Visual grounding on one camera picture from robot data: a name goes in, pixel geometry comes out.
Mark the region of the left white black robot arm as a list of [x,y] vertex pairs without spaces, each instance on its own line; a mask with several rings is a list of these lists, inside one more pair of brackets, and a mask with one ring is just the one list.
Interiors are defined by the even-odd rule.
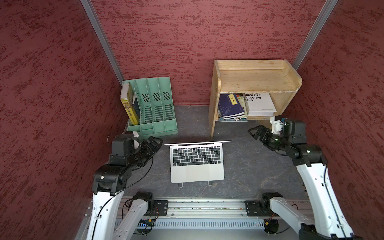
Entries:
[[121,199],[136,169],[144,167],[161,149],[163,140],[148,137],[140,141],[133,133],[121,134],[112,141],[109,160],[94,173],[93,209],[88,240],[129,240],[140,220],[151,214],[154,197],[149,192],[138,192],[131,200],[128,213],[119,226],[115,226]]

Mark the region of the green plastic file organizer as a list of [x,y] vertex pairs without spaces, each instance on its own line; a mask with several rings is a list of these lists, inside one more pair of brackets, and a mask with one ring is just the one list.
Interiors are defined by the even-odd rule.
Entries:
[[132,87],[140,109],[139,123],[133,125],[128,121],[127,131],[138,133],[141,140],[178,133],[169,77],[126,80],[123,83]]

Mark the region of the aluminium mounting rail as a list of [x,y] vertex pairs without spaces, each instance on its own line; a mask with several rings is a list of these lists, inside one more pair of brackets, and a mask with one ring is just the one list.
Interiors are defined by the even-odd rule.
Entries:
[[259,200],[156,198],[138,229],[262,231],[268,219],[279,220],[280,217],[272,211],[263,212]]

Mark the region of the yellow book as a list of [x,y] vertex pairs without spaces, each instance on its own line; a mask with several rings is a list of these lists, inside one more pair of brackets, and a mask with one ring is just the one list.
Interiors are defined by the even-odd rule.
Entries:
[[123,83],[120,95],[121,103],[123,104],[132,125],[138,125],[140,119],[134,108],[134,90],[130,83]]

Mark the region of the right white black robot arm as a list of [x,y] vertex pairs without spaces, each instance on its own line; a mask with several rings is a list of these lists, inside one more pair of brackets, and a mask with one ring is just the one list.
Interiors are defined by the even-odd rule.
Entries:
[[259,209],[264,215],[278,215],[301,240],[359,240],[346,220],[328,173],[328,161],[322,149],[309,145],[306,124],[283,118],[276,121],[279,130],[263,125],[251,128],[249,134],[276,153],[284,152],[296,167],[312,206],[310,219],[290,205],[279,193],[264,193]]

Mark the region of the silver laptop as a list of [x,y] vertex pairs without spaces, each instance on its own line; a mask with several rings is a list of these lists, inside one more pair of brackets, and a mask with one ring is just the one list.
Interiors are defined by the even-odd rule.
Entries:
[[171,183],[224,180],[223,143],[225,141],[168,144]]

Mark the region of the dark book in organizer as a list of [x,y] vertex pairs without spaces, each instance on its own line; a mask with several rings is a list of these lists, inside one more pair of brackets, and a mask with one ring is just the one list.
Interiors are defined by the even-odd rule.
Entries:
[[137,122],[138,124],[140,124],[140,107],[139,107],[139,103],[138,103],[138,100],[137,100],[137,97],[134,96],[133,98],[133,107],[134,107],[134,110],[136,112],[136,115],[137,115]]

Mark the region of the dark blue book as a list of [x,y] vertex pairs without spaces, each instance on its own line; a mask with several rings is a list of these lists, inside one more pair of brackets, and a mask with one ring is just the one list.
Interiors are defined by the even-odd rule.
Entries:
[[242,118],[245,111],[235,94],[220,94],[219,111],[223,119]]

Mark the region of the metal corner post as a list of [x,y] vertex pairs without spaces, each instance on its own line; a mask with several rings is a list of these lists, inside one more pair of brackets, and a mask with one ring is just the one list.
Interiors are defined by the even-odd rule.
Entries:
[[90,0],[81,0],[82,6],[87,14],[88,19],[90,20],[90,23],[99,39],[100,44],[102,45],[102,48],[110,62],[110,65],[119,81],[120,84],[124,81],[124,75],[123,72],[119,66],[119,63],[115,57],[115,54],[113,53],[112,47],[108,41],[108,38],[105,34],[105,31],[102,27],[102,24],[97,16],[96,10],[92,4],[92,1]]
[[336,7],[338,3],[338,0],[326,0],[322,9],[320,10],[314,24],[312,25],[306,39],[304,40],[304,43],[302,44],[295,60],[293,63],[293,68],[295,70],[298,70],[301,63],[305,59],[307,53],[311,49],[312,45],[314,44],[315,40],[317,39],[319,33],[321,32],[322,28],[324,27],[325,23],[327,22],[329,16],[331,15],[332,11]]

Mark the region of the wooden shelf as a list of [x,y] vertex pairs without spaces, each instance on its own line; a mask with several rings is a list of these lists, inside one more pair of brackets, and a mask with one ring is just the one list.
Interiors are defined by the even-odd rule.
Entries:
[[219,120],[221,94],[269,93],[282,115],[302,86],[303,80],[287,60],[215,60],[209,107],[210,137]]

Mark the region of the right metal corner post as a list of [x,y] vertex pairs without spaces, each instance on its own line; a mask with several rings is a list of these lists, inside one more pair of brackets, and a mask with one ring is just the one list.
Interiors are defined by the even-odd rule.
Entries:
[[332,11],[336,7],[338,3],[338,0],[326,0],[322,9],[320,10],[314,24],[312,25],[306,39],[304,40],[304,43],[302,44],[295,60],[293,63],[293,68],[295,70],[298,70],[301,63],[305,59],[307,53],[311,49],[312,45],[314,44],[315,40],[317,39],[319,33],[321,32],[322,28],[324,27],[325,23],[327,22],[329,16],[331,15]]

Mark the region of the book stack under blue book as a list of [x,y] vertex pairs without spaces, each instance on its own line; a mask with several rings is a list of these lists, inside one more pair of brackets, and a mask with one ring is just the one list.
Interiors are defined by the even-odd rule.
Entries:
[[219,117],[218,120],[219,120],[219,122],[247,122],[248,121],[248,119],[245,118],[244,116],[242,116],[242,117],[235,117],[235,118]]

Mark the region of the left metal corner post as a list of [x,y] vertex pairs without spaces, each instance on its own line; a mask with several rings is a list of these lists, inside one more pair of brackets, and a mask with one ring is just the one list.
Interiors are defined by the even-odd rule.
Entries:
[[115,57],[115,54],[113,53],[112,47],[108,41],[108,38],[105,34],[105,31],[102,27],[102,24],[97,16],[96,10],[92,4],[92,1],[90,0],[81,0],[82,6],[87,14],[88,19],[90,20],[90,23],[99,39],[100,44],[102,45],[102,48],[110,62],[110,65],[119,81],[120,84],[124,81],[124,75],[123,72],[119,66],[119,63]]

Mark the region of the white book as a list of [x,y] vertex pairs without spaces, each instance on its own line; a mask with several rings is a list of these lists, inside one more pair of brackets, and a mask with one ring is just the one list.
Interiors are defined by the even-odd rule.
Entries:
[[272,117],[277,111],[269,93],[245,94],[248,116]]

